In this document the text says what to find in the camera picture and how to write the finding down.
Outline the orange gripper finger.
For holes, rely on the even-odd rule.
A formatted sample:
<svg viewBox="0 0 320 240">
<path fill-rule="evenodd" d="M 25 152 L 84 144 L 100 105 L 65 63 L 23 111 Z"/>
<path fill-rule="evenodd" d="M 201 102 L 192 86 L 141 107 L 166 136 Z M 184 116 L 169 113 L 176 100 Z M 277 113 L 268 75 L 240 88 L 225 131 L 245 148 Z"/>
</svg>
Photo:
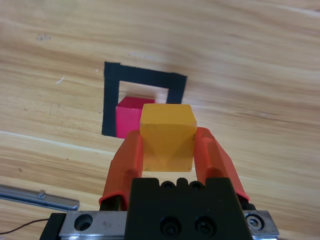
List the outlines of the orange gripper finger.
<svg viewBox="0 0 320 240">
<path fill-rule="evenodd" d="M 235 166 L 211 131 L 198 127 L 195 134 L 194 164 L 196 177 L 204 184 L 208 178 L 229 178 L 243 210 L 254 210 L 245 193 Z"/>
<path fill-rule="evenodd" d="M 143 140 L 138 130 L 130 132 L 110 162 L 102 197 L 101 211 L 127 211 L 132 180 L 143 172 Z"/>
</svg>

